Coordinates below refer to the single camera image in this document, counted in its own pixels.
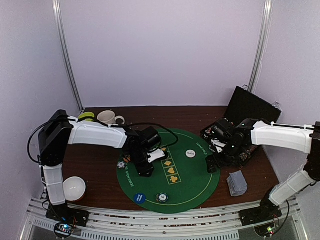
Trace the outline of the playing card deck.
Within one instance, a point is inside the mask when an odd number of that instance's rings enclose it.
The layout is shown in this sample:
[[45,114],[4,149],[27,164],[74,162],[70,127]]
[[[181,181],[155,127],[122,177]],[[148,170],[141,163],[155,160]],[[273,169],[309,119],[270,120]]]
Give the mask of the playing card deck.
[[230,173],[226,181],[232,197],[242,196],[248,190],[248,184],[241,170]]

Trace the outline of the poker chip stack front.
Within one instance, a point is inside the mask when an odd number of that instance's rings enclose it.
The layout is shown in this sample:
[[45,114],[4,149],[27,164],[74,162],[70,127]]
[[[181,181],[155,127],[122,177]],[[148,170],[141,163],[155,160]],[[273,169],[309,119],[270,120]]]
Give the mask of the poker chip stack front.
[[166,203],[169,200],[168,194],[160,192],[156,195],[156,201],[159,203]]

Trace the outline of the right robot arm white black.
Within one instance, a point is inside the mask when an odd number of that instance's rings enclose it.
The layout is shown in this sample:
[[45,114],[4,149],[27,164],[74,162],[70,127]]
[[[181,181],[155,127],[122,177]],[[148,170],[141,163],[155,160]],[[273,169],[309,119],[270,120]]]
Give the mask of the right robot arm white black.
[[271,157],[273,167],[280,167],[279,173],[292,169],[291,162],[305,157],[304,165],[290,174],[287,180],[272,187],[256,210],[259,220],[268,220],[276,207],[290,197],[302,192],[320,181],[320,120],[315,124],[281,124],[265,119],[247,118],[239,125],[221,118],[201,132],[210,142],[211,154],[206,157],[207,171],[215,173],[224,167],[243,167],[261,146],[274,149]]

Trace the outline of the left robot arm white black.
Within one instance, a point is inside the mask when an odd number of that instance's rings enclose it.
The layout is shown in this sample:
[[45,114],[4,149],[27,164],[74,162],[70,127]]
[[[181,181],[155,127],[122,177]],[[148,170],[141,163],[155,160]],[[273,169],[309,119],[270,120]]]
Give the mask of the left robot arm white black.
[[49,121],[40,127],[38,134],[38,159],[49,201],[53,205],[53,215],[61,222],[72,218],[71,209],[66,207],[62,172],[69,145],[97,145],[121,149],[124,155],[129,156],[138,174],[149,177],[154,170],[153,162],[165,156],[164,152],[156,147],[160,142],[161,137],[152,126],[138,131],[126,125],[78,119],[69,116],[65,110],[57,110]]

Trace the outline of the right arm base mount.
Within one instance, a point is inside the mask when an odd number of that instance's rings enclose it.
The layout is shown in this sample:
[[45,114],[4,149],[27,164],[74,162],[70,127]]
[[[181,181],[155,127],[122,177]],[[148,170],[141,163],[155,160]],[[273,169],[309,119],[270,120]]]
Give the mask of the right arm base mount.
[[259,206],[239,211],[239,218],[243,226],[270,221],[273,220],[275,216],[281,217],[282,215],[283,214],[278,207],[269,208]]

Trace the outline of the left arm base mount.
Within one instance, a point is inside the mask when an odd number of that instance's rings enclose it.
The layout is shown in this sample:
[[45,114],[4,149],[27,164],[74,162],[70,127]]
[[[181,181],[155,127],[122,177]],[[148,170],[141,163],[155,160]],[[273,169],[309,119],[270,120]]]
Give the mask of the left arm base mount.
[[67,203],[60,205],[52,205],[50,203],[45,216],[57,222],[86,227],[89,215],[88,211],[70,208]]

